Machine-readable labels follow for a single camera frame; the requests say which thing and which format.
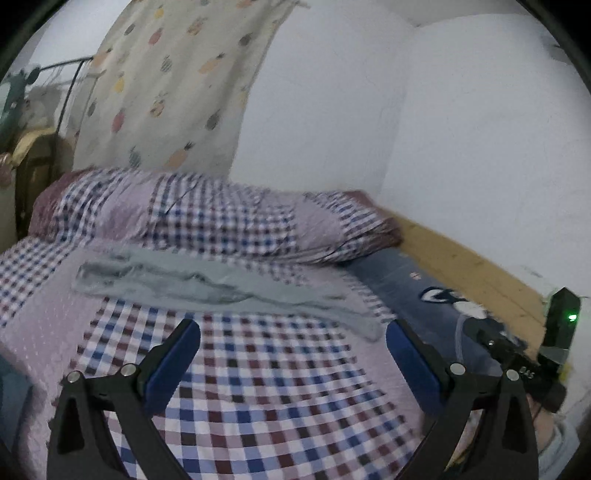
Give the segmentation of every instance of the white wall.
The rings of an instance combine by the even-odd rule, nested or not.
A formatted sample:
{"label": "white wall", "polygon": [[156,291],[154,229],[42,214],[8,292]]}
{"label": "white wall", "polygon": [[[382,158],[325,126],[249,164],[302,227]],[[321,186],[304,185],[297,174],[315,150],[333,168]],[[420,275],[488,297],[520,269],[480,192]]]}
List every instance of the white wall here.
{"label": "white wall", "polygon": [[[591,95],[553,44],[522,15],[418,29],[379,201],[543,294],[591,296]],[[589,342],[586,306],[568,407],[591,387]]]}
{"label": "white wall", "polygon": [[94,55],[129,0],[70,0],[48,21],[31,64],[47,65]]}
{"label": "white wall", "polygon": [[377,194],[402,90],[393,59],[412,26],[374,1],[296,7],[251,90],[230,177],[288,190]]}
{"label": "white wall", "polygon": [[527,14],[517,0],[378,0],[413,25],[480,14]]}

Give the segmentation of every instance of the bedding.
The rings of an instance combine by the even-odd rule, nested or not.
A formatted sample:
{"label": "bedding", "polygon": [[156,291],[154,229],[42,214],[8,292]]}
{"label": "bedding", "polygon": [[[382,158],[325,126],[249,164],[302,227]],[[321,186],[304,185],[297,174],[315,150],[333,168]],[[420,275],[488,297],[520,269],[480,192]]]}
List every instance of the bedding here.
{"label": "bedding", "polygon": [[478,329],[492,336],[502,334],[518,350],[527,348],[524,340],[512,335],[484,307],[442,285],[395,248],[357,258],[346,268],[406,320],[423,342],[433,345],[445,360],[460,362],[472,373],[501,374],[499,363],[473,340]]}
{"label": "bedding", "polygon": [[[141,194],[116,208],[129,192]],[[118,217],[137,213],[128,227]],[[327,232],[314,224],[316,213]],[[339,192],[279,194],[190,174],[93,170],[63,190],[50,219],[40,218],[42,235],[0,261],[0,345],[33,384],[17,449],[31,479],[44,478],[63,375],[139,362],[184,318],[200,324],[202,347],[154,423],[191,477],[393,478],[412,456],[418,405],[383,342],[306,315],[188,312],[72,289],[81,265],[133,244],[287,284],[342,283],[381,325],[391,311],[330,265],[399,238],[371,208]],[[130,475],[143,478],[113,414],[108,423]]]}

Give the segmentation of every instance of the gray cloth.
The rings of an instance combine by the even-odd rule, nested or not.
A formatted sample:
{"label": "gray cloth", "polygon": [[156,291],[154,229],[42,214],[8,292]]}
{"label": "gray cloth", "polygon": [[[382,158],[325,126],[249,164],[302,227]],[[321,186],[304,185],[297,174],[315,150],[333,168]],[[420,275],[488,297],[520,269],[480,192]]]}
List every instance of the gray cloth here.
{"label": "gray cloth", "polygon": [[382,327],[347,292],[285,284],[241,267],[170,252],[125,249],[85,262],[73,289],[187,312],[306,315],[338,322],[369,341]]}
{"label": "gray cloth", "polygon": [[555,480],[579,448],[574,427],[566,420],[554,425],[554,437],[538,456],[540,480]]}
{"label": "gray cloth", "polygon": [[0,440],[12,451],[31,383],[0,356]]}

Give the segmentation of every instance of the blue blanket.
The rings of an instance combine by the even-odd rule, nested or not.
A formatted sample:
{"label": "blue blanket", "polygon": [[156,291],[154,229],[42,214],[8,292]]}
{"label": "blue blanket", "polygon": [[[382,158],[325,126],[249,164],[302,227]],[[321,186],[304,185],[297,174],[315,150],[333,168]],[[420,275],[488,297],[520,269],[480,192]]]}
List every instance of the blue blanket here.
{"label": "blue blanket", "polygon": [[526,343],[482,306],[442,285],[408,255],[387,248],[345,264],[425,343],[449,362],[460,362],[476,374],[500,375],[501,367],[470,333],[486,329],[506,336],[520,349]]}

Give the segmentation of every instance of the fabric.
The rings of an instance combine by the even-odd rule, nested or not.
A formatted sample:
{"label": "fabric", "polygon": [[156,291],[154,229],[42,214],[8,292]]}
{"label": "fabric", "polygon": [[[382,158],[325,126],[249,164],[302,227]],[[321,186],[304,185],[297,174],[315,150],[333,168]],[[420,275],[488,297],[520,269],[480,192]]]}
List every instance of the fabric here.
{"label": "fabric", "polygon": [[397,249],[358,258],[346,268],[406,320],[423,342],[433,345],[445,360],[460,362],[472,373],[500,375],[501,367],[466,334],[471,329],[487,329],[514,340],[517,348],[526,347],[482,306],[442,286]]}
{"label": "fabric", "polygon": [[73,182],[46,231],[49,241],[97,236],[296,263],[349,260],[401,237],[396,222],[342,192],[278,193],[199,174],[118,169]]}
{"label": "fabric", "polygon": [[[318,207],[331,221],[305,230]],[[163,175],[145,246],[299,263],[339,262],[391,245],[400,227],[342,192],[278,193],[197,174]]]}
{"label": "fabric", "polygon": [[0,355],[0,441],[12,452],[31,383]]}
{"label": "fabric", "polygon": [[71,243],[26,237],[0,257],[0,327],[4,328],[71,253]]}
{"label": "fabric", "polygon": [[0,349],[6,359],[33,384],[18,436],[17,458],[30,480],[44,479],[47,469],[48,422],[55,415],[51,402],[61,390],[60,381],[90,320],[103,299],[70,288],[80,263],[96,255],[74,248],[49,278],[0,328]]}
{"label": "fabric", "polygon": [[88,170],[68,172],[43,190],[33,206],[33,214],[29,223],[29,235],[46,238],[50,236],[50,225],[53,213],[61,201],[64,191]]}
{"label": "fabric", "polygon": [[538,456],[540,480],[556,480],[579,448],[574,427],[566,420],[554,425],[554,437]]}
{"label": "fabric", "polygon": [[[187,313],[107,301],[71,365],[86,375],[138,362]],[[384,478],[418,442],[393,403],[317,320],[195,317],[202,347],[154,423],[192,478]],[[112,414],[132,478],[142,473]]]}
{"label": "fabric", "polygon": [[219,261],[126,247],[80,266],[73,289],[188,312],[297,314],[338,322],[377,341],[379,323],[346,290],[288,285]]}
{"label": "fabric", "polygon": [[[53,249],[59,245],[47,244]],[[417,406],[400,395],[404,380],[397,366],[387,363],[383,347],[309,317],[181,312],[80,295],[70,288],[78,268],[115,244],[95,238],[69,245],[67,257],[48,278],[43,271],[38,278],[23,268],[38,286],[0,329],[9,360],[33,382],[18,450],[31,480],[44,478],[47,422],[62,376],[73,368],[103,375],[121,362],[139,362],[185,317],[200,323],[202,348],[167,411],[154,422],[192,478],[222,478],[229,462],[232,475],[244,479],[390,479],[411,457],[418,436],[404,415],[416,416]],[[336,267],[181,254],[217,257],[286,283],[314,288],[342,283],[378,323],[393,318],[365,286]],[[16,296],[18,289],[11,286],[8,295]],[[378,362],[394,383],[384,384],[379,372],[364,370]],[[109,427],[132,477],[143,478],[112,414]]]}
{"label": "fabric", "polygon": [[75,100],[86,116],[74,169],[226,177],[248,92],[293,6],[291,0],[131,2],[92,61],[90,99]]}

